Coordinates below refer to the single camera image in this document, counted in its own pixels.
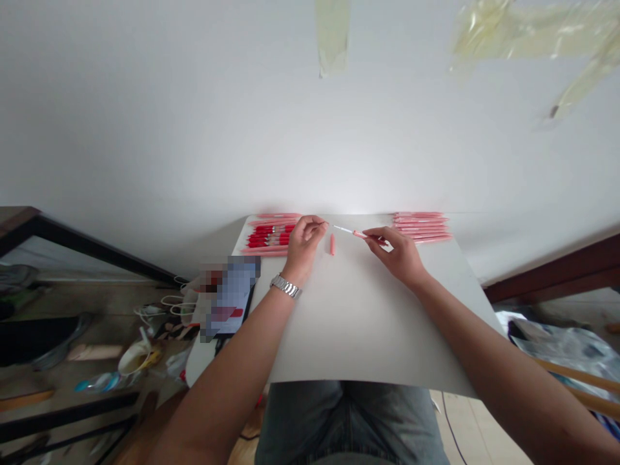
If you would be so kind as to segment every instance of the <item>wristwatch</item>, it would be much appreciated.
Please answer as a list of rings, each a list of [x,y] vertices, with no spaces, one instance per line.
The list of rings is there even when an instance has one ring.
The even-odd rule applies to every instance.
[[[293,297],[295,300],[299,298],[302,294],[302,290],[295,286],[295,284],[289,283],[286,279],[280,276],[280,273],[276,274],[276,277],[271,280],[271,286],[277,287],[279,290],[284,292],[285,294]]]

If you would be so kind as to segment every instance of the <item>right hand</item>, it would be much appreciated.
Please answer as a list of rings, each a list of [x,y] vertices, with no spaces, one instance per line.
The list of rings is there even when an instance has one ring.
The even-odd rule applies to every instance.
[[[372,253],[403,284],[414,289],[430,279],[413,239],[389,227],[366,229],[363,233],[368,236],[365,241]],[[388,252],[383,249],[380,245],[382,240],[388,241],[393,250]]]

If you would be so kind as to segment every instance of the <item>person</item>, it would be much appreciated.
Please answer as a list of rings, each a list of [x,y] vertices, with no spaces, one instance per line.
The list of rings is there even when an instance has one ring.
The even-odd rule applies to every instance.
[[[308,279],[328,224],[300,218],[281,276]],[[542,367],[424,268],[394,229],[364,231],[370,251],[420,300],[489,412],[536,464],[619,464],[620,445]],[[381,247],[389,242],[392,250]],[[295,301],[273,286],[171,418],[149,464],[226,464],[276,357]],[[271,385],[257,464],[447,464],[427,389],[311,381]]]

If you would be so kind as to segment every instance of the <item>table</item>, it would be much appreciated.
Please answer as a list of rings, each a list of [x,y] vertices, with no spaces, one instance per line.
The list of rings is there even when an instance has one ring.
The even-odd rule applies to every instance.
[[[390,215],[323,215],[347,229],[391,224]],[[248,217],[233,254],[252,228]],[[336,236],[336,256],[329,236]],[[418,245],[426,269],[463,304],[503,334],[456,240]],[[283,258],[263,258],[251,311],[282,270]],[[212,344],[196,340],[187,362],[191,386],[212,359]],[[422,386],[469,397],[465,372],[420,302],[360,238],[330,228],[318,246],[312,276],[282,337],[270,382],[365,380]]]

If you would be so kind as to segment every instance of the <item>plastic bottle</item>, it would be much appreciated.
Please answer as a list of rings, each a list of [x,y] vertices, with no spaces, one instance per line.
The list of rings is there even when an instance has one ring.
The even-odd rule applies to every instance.
[[[104,393],[110,391],[120,391],[133,386],[141,378],[141,373],[133,373],[123,376],[118,371],[102,373],[89,380],[79,383],[76,392]]]

